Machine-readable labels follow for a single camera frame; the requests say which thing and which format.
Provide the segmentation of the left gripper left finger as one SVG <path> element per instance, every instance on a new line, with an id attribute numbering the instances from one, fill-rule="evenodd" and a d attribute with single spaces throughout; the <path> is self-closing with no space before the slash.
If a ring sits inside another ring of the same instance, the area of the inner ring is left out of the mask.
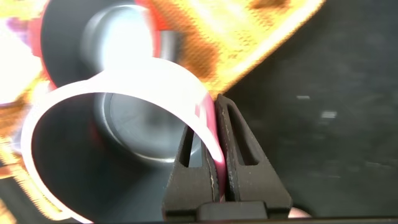
<path id="1" fill-rule="evenodd" d="M 193 135 L 194 131 L 186 126 L 162 201 L 165 221 L 195 221 L 201 205 L 220 200 L 215 162 L 204 144 L 201 145 L 202 165 L 188 166 Z"/>

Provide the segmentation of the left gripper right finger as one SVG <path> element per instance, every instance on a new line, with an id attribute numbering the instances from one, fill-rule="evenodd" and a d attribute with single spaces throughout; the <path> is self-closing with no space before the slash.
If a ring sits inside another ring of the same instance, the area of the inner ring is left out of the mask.
<path id="1" fill-rule="evenodd" d="M 292 197 L 235 102 L 218 95 L 215 109 L 218 137 L 226 161 L 226 200 L 262 202 L 269 218 L 287 218 Z"/>

